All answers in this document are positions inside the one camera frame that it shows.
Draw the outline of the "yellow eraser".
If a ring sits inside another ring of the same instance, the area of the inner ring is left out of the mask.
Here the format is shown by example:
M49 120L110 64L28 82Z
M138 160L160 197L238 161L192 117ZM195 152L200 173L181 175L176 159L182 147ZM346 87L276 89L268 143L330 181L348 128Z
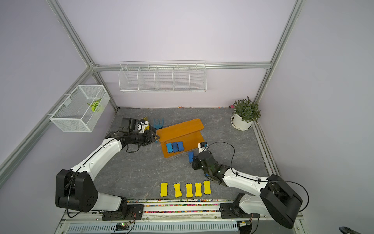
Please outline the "yellow eraser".
M166 197L168 195L168 183L164 182L160 185L160 197Z
M180 198L182 196L181 186L180 183L176 183L173 185L175 191L175 197Z
M211 183L210 181L204 181L204 194L205 195L211 195Z
M202 196L202 184L201 183L195 183L195 196L196 197Z
M186 197L187 198L193 197L193 185L191 183L186 184Z

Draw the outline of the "orange wooden two-tier shelf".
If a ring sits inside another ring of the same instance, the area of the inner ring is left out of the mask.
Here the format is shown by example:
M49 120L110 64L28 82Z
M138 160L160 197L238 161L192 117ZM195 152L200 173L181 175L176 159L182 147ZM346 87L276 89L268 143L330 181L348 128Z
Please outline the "orange wooden two-tier shelf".
M205 141L201 133L203 129L202 121L193 119L157 130L164 157L170 158L197 148L199 143ZM184 151L168 153L167 144L180 141L183 142Z

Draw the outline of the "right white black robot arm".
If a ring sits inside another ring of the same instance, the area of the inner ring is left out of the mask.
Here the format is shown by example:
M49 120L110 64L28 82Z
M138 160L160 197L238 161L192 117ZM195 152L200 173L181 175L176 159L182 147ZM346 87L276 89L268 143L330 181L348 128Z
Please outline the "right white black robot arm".
M242 190L231 208L235 216L256 213L269 215L281 226L292 229L303 200L280 176L260 177L241 173L230 166L219 164L209 150L192 158L192 168L203 170L211 181Z

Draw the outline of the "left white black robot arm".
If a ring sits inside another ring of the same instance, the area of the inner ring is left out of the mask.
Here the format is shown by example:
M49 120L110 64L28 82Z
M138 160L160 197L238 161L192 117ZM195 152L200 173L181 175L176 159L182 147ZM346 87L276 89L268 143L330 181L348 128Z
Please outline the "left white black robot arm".
M101 169L130 144L147 146L159 140L156 129L145 119L123 118L117 131L110 132L82 162L56 176L55 205L67 211L128 214L126 198L100 193L94 180Z

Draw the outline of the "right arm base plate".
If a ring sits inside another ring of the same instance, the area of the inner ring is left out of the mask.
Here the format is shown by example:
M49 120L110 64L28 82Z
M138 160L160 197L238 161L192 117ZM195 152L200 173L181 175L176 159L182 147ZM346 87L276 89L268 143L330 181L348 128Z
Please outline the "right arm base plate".
M253 219L260 217L258 213L245 213L234 203L220 203L219 212L222 219Z

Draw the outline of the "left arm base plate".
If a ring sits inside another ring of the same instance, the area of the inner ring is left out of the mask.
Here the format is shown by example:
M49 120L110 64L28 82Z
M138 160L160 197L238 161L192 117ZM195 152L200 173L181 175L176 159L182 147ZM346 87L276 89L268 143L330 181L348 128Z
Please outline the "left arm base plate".
M103 213L103 221L116 220L141 220L144 205L128 203L121 207L119 211L107 211Z

